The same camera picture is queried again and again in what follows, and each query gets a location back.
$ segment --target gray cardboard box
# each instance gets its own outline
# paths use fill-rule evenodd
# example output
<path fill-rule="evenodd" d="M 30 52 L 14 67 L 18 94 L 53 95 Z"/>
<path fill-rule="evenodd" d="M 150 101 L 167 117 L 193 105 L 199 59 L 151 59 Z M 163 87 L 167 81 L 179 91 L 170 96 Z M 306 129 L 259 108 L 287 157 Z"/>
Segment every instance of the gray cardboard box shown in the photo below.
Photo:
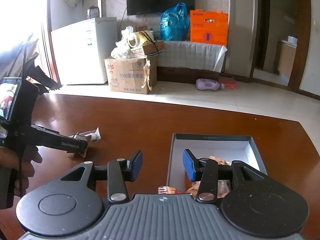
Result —
<path fill-rule="evenodd" d="M 251 136 L 174 133 L 171 142 L 167 186 L 185 188 L 182 152 L 190 149 L 196 158 L 215 156 L 225 161 L 243 161 L 267 174 L 257 146 Z"/>

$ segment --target white tiled floor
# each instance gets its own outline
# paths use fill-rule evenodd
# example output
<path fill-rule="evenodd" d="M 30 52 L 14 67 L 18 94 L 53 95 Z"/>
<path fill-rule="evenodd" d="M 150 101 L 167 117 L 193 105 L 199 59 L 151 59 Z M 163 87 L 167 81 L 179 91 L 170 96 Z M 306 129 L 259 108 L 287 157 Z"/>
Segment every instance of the white tiled floor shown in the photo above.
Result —
<path fill-rule="evenodd" d="M 191 84 L 158 82 L 149 95 L 111 92 L 108 85 L 69 85 L 51 93 L 200 106 L 295 120 L 320 152 L 320 101 L 257 83 L 237 84 L 236 90 L 200 91 Z"/>
<path fill-rule="evenodd" d="M 277 83 L 280 85 L 284 85 L 284 86 L 287 86 L 289 83 L 289 78 L 287 78 L 283 74 L 277 75 L 277 74 L 270 73 L 257 68 L 253 71 L 253 77 L 257 79 Z"/>

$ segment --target food wrapper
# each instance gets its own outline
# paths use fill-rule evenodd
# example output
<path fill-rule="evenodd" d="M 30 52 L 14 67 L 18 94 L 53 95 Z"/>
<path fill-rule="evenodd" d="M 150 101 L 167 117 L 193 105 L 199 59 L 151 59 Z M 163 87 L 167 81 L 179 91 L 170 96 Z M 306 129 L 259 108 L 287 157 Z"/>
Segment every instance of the food wrapper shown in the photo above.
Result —
<path fill-rule="evenodd" d="M 75 137 L 76 135 L 85 136 L 85 137 L 90 138 L 90 140 L 88 142 L 92 142 L 92 141 L 96 141 L 96 140 L 100 140 L 101 139 L 100 132 L 99 132 L 99 127 L 96 130 L 83 132 L 83 133 L 76 133 L 74 135 L 70 135 L 69 137 L 76 138 Z"/>
<path fill-rule="evenodd" d="M 182 192 L 174 187 L 158 187 L 158 194 L 181 194 Z"/>
<path fill-rule="evenodd" d="M 226 162 L 220 158 L 216 158 L 214 156 L 210 156 L 209 159 L 215 160 L 218 165 L 231 165 L 230 162 Z M 185 172 L 185 186 L 188 188 L 186 193 L 190 193 L 194 198 L 196 198 L 198 189 L 199 189 L 200 181 L 191 182 Z M 231 191 L 231 184 L 229 180 L 218 180 L 218 198 L 224 198 Z"/>
<path fill-rule="evenodd" d="M 79 135 L 77 133 L 75 135 L 72 135 L 69 137 L 77 139 L 77 140 L 87 141 L 87 143 L 89 143 L 91 140 L 91 136 L 83 136 L 83 135 Z M 85 149 L 84 153 L 79 153 L 83 158 L 85 158 L 87 155 L 87 149 L 88 149 L 88 147 Z"/>

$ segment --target doorway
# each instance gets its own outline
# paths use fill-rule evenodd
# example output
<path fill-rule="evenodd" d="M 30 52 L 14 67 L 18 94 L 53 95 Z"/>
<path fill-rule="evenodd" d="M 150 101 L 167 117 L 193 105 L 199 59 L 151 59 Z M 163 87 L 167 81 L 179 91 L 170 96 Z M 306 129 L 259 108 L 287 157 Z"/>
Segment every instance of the doorway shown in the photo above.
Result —
<path fill-rule="evenodd" d="M 258 0 L 251 77 L 288 86 L 297 48 L 298 0 Z"/>
<path fill-rule="evenodd" d="M 270 0 L 259 0 L 260 6 L 260 30 L 257 48 L 257 63 L 256 68 L 263 69 L 264 60 L 266 58 L 269 22 L 270 22 Z"/>

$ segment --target blue plastic bag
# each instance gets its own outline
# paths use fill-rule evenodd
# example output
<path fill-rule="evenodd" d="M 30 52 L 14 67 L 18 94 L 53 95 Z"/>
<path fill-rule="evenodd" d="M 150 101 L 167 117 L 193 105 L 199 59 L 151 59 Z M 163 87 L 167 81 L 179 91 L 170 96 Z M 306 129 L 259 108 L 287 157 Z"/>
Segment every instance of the blue plastic bag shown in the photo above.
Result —
<path fill-rule="evenodd" d="M 164 41 L 185 41 L 190 26 L 187 6 L 180 2 L 161 14 L 160 35 Z"/>

